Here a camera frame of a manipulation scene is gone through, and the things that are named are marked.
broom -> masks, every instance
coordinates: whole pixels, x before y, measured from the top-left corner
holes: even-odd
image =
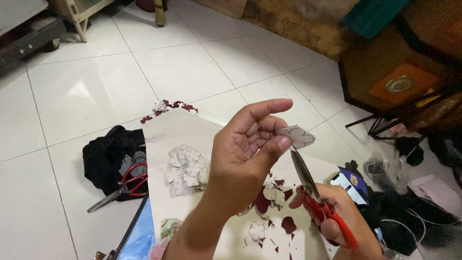
[[[156,9],[156,24],[158,26],[164,26],[167,20],[165,20],[165,12],[162,6],[162,0],[154,0],[154,7]]]

smartphone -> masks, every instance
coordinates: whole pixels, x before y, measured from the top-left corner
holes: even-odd
[[[364,199],[361,197],[359,192],[352,186],[350,181],[345,177],[342,172],[338,172],[334,177],[330,179],[331,185],[340,185],[342,186],[345,191],[350,195],[354,202],[358,205],[360,204],[367,204]]]

scissors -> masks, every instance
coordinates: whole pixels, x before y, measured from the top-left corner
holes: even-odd
[[[103,198],[102,200],[98,201],[96,204],[94,204],[93,206],[91,206],[91,208],[87,209],[87,213],[90,213],[90,212],[93,212],[99,208],[101,208],[102,206],[108,204],[109,202],[111,201],[114,201],[116,200],[118,197],[120,197],[121,195],[123,194],[130,194],[130,196],[134,196],[134,197],[141,197],[141,196],[144,196],[146,195],[146,192],[142,192],[142,193],[137,193],[135,192],[136,189],[138,189],[141,185],[143,185],[143,183],[147,182],[147,173],[143,173],[141,175],[138,175],[136,177],[133,177],[129,180],[127,180],[127,176],[133,171],[133,169],[135,169],[136,167],[138,166],[147,166],[147,163],[145,162],[139,162],[139,163],[135,163],[133,164],[126,172],[125,174],[123,175],[122,177],[122,180],[119,182],[119,185],[122,185],[122,187],[118,190],[118,191],[115,191],[113,193],[111,193],[110,195],[108,195],[107,197]],[[132,182],[132,181],[135,181],[135,180],[139,180],[141,179],[141,181],[135,186],[133,187],[133,189],[129,190],[127,188],[127,184]]]
[[[343,219],[335,212],[334,209],[331,209],[325,202],[320,199],[319,192],[316,188],[316,184],[313,181],[313,178],[310,174],[310,171],[306,167],[305,162],[303,161],[302,156],[300,153],[292,146],[291,149],[291,156],[293,164],[295,165],[295,169],[297,170],[298,177],[302,182],[302,187],[304,188],[304,192],[307,194],[308,202],[310,207],[315,212],[316,216],[319,218],[321,222],[324,219],[333,219],[339,225],[340,231],[343,234],[343,237],[346,240],[346,243],[349,245],[349,248],[353,250],[358,249],[358,244],[356,239],[354,238],[353,233],[348,228],[347,224],[343,221]]]

fingernail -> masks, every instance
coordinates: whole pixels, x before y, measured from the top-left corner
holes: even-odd
[[[279,149],[281,149],[282,152],[285,152],[289,149],[289,147],[292,145],[292,140],[286,136],[281,136],[279,141],[278,141],[278,146]]]

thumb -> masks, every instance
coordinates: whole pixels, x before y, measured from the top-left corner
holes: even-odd
[[[267,173],[291,145],[292,140],[290,138],[286,136],[275,136],[266,142],[260,151],[248,162],[253,164],[254,167],[264,169],[264,172]]]
[[[321,233],[327,240],[334,241],[342,247],[347,245],[339,225],[333,219],[328,218],[322,222]]]

